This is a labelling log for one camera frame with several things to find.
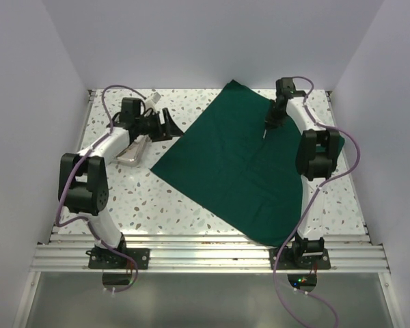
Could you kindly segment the stainless steel instrument tray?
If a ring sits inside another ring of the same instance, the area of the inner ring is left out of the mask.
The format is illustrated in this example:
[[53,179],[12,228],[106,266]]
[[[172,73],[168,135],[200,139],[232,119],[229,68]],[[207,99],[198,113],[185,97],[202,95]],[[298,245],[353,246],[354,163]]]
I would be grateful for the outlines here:
[[137,166],[142,158],[144,150],[149,142],[148,136],[138,136],[136,140],[116,157],[120,164],[130,167]]

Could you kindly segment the green surgical drape cloth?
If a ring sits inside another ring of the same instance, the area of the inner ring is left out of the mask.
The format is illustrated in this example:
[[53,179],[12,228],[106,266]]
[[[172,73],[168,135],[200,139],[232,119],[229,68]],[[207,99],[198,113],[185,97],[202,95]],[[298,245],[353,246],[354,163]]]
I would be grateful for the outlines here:
[[249,239],[279,247],[301,219],[301,133],[288,118],[262,138],[270,100],[227,83],[152,173]]

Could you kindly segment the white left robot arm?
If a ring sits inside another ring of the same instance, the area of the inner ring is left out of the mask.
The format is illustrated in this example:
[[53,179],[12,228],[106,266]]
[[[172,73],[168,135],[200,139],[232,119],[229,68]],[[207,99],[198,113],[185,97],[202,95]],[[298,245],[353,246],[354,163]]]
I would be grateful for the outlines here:
[[95,246],[106,249],[105,261],[116,269],[128,262],[128,251],[122,247],[123,233],[107,210],[106,166],[140,136],[159,142],[184,135],[168,109],[160,113],[156,110],[160,98],[156,92],[144,100],[123,98],[120,111],[110,117],[101,137],[78,153],[65,153],[61,157],[55,225],[62,228],[84,221],[95,239]]

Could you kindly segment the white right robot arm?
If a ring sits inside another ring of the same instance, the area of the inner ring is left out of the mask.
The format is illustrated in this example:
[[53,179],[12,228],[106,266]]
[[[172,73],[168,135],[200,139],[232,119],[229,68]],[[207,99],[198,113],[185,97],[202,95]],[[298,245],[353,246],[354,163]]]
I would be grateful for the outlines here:
[[265,117],[265,132],[282,126],[290,118],[301,138],[295,167],[302,183],[301,219],[290,237],[292,245],[282,245],[273,258],[276,264],[293,263],[306,268],[323,260],[325,240],[323,232],[325,195],[321,191],[336,170],[340,154],[340,133],[324,127],[318,116],[306,107],[308,93],[298,90],[292,77],[275,82],[275,100]]

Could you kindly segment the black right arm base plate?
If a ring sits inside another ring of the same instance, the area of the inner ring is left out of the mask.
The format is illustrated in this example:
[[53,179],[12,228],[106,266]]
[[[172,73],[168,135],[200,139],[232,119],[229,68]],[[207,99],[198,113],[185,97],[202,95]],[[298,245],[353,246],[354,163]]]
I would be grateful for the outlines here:
[[275,265],[279,248],[269,249],[269,262],[271,268],[276,267],[277,270],[329,270],[331,263],[327,249],[323,250],[321,255],[308,255],[297,257],[291,247],[285,246],[277,265]]

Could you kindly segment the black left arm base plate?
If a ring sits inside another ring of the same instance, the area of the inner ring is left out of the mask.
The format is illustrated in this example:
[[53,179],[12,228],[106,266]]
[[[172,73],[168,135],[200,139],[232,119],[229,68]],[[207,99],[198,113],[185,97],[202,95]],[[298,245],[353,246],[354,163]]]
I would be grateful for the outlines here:
[[85,252],[89,256],[89,269],[114,270],[114,269],[139,269],[146,270],[150,260],[148,248],[127,248],[124,255],[114,254],[108,249],[94,247]]

